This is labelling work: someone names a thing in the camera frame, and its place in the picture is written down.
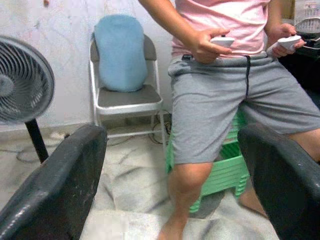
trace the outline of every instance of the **pink t-shirt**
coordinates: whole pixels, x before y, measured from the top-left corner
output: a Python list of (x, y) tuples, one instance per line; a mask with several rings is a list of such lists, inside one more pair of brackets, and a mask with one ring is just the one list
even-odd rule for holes
[[(254, 55), (264, 49), (264, 27), (270, 0), (175, 0), (180, 15), (196, 30), (230, 29), (235, 38), (232, 54), (222, 58)], [(190, 54), (181, 41), (172, 40), (172, 55)]]

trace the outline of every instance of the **white wall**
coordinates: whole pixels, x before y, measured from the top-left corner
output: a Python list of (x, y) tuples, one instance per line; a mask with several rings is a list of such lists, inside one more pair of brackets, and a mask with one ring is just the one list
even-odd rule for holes
[[(167, 69), (171, 36), (159, 27), (138, 0), (1, 0), (0, 34), (12, 36), (37, 48), (55, 75), (54, 99), (38, 118), (40, 127), (91, 121), (88, 74), (89, 45), (94, 25), (106, 14), (136, 17), (154, 41), (160, 70), (160, 87), (165, 108), (171, 109), (171, 87)], [(0, 132), (24, 128), (0, 126)]]

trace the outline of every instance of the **gray shorts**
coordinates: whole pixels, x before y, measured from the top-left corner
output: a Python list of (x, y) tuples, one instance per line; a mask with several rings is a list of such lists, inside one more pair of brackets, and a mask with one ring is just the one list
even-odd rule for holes
[(172, 59), (176, 164), (212, 162), (238, 110), (282, 134), (320, 128), (320, 111), (297, 80), (265, 52), (211, 64)]

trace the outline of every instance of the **bare foot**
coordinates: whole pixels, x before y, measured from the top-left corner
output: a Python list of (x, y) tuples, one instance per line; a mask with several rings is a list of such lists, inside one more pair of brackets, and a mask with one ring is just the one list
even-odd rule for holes
[(158, 240), (182, 240), (187, 220), (188, 218), (171, 216), (161, 228)]
[(263, 215), (264, 217), (268, 218), (264, 208), (262, 207), (256, 192), (253, 188), (250, 190), (244, 192), (239, 197), (239, 203), (243, 205), (244, 207), (251, 209), (255, 212), (258, 212), (259, 214)]

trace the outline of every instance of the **blue pillow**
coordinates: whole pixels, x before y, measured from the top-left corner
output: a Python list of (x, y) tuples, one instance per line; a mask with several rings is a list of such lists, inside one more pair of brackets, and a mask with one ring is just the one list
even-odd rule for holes
[(144, 31), (137, 19), (120, 14), (105, 16), (95, 26), (94, 37), (102, 87), (118, 92), (141, 89), (148, 70)]

